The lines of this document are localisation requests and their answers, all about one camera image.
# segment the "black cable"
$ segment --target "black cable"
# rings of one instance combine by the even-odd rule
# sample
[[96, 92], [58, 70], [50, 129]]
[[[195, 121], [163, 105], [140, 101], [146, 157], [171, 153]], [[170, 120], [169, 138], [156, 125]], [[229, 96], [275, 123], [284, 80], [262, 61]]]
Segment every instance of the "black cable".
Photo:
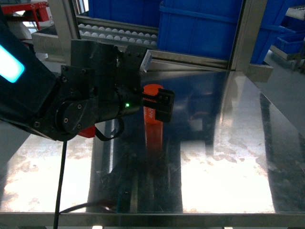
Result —
[[103, 135], [98, 128], [95, 127], [95, 135], [98, 137], [98, 139], [100, 139], [103, 142], [112, 140], [117, 138], [118, 136], [121, 135], [121, 133], [123, 133], [125, 125], [124, 125], [124, 121], [122, 118], [117, 118], [117, 120], [119, 121], [119, 131], [113, 136], [113, 137], [106, 137], [105, 135]]
[[66, 153], [67, 153], [67, 142], [63, 142], [62, 154], [61, 154], [61, 171], [59, 174], [53, 229], [58, 228], [58, 221], [59, 221], [59, 214], [60, 214], [59, 208], [61, 205], [61, 188], [62, 188], [62, 182], [63, 182], [63, 172], [65, 170]]
[[98, 201], [95, 201], [95, 202], [83, 203], [83, 204], [73, 206], [71, 208], [67, 208], [67, 209], [61, 211], [60, 213], [68, 213], [68, 212], [71, 212], [71, 211], [75, 211], [75, 210], [78, 210], [78, 209], [81, 209], [81, 208], [88, 208], [88, 207], [100, 207], [101, 209], [103, 209], [103, 212], [114, 213], [115, 211], [111, 210], [111, 208], [113, 208], [114, 206], [115, 205], [112, 204], [109, 201], [98, 200]]

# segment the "white ball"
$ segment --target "white ball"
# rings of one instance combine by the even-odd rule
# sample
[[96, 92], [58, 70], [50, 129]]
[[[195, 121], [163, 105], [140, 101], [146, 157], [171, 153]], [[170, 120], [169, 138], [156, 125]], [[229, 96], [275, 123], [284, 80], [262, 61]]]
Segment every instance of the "white ball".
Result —
[[106, 35], [101, 33], [101, 34], [99, 35], [99, 38], [106, 38]]
[[113, 40], [113, 36], [112, 36], [112, 35], [108, 35], [108, 36], [106, 37], [106, 39]]
[[127, 41], [128, 41], [128, 38], [127, 38], [127, 37], [123, 37], [121, 41], [122, 41], [122, 42], [127, 42]]

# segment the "orange part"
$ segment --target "orange part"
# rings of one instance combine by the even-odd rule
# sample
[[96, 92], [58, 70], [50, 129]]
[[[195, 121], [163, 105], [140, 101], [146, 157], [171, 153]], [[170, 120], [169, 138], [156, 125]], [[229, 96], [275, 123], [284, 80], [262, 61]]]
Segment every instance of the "orange part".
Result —
[[[157, 95], [158, 84], [144, 86], [144, 93]], [[155, 109], [144, 107], [145, 144], [149, 160], [156, 161], [162, 155], [163, 123], [155, 119]]]
[[[157, 95], [159, 88], [163, 88], [163, 87], [159, 84], [146, 85], [144, 86], [144, 94]], [[161, 121], [156, 120], [155, 117], [156, 117], [156, 110], [145, 106], [144, 121], [151, 124], [160, 123]]]
[[79, 136], [82, 136], [82, 137], [87, 137], [87, 138], [92, 138], [95, 136], [95, 126], [90, 126], [86, 129], [83, 129], [81, 130], [79, 133], [78, 133]]

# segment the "robotic arm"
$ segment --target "robotic arm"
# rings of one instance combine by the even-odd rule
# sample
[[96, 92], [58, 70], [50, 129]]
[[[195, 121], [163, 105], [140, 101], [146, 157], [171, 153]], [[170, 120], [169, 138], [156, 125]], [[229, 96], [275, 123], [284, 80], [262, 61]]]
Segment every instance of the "robotic arm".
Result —
[[141, 105], [169, 122], [174, 94], [143, 93], [147, 48], [74, 40], [71, 66], [51, 73], [0, 21], [0, 119], [27, 132], [67, 141], [95, 123], [132, 115]]

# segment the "metal shelf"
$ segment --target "metal shelf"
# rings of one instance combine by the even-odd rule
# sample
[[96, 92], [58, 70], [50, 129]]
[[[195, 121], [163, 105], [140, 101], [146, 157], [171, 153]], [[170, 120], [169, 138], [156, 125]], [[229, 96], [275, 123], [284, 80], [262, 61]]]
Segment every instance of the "metal shelf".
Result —
[[305, 5], [290, 7], [287, 10], [286, 16], [305, 20]]
[[283, 52], [282, 50], [280, 50], [279, 48], [277, 48], [275, 45], [272, 45], [270, 47], [270, 50], [273, 53], [277, 54], [278, 56], [282, 57], [286, 61], [296, 60], [300, 56], [299, 53], [287, 54], [287, 53]]

